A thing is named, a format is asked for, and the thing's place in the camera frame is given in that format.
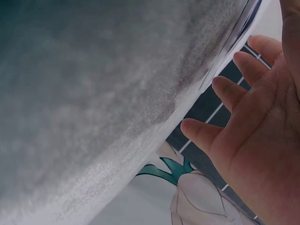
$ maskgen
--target palm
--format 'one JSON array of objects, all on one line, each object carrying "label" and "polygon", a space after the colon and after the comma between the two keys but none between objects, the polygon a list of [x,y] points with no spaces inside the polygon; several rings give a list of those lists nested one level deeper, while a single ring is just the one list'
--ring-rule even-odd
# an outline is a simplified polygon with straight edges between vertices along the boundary
[{"label": "palm", "polygon": [[245,203],[274,225],[300,221],[300,2],[281,4],[284,53],[274,39],[249,40],[272,69],[239,52],[234,61],[252,89],[246,91],[224,77],[213,82],[232,113],[227,126],[188,119],[181,127]]}]

